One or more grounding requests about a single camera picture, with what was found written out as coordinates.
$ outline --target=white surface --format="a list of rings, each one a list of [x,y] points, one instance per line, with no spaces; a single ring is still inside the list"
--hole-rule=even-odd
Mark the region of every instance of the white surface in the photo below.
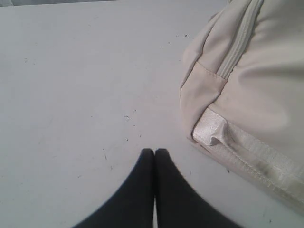
[[[183,135],[181,55],[225,3],[0,8],[0,227],[76,224],[120,186],[144,147],[169,149],[198,193],[239,224],[303,227]]]

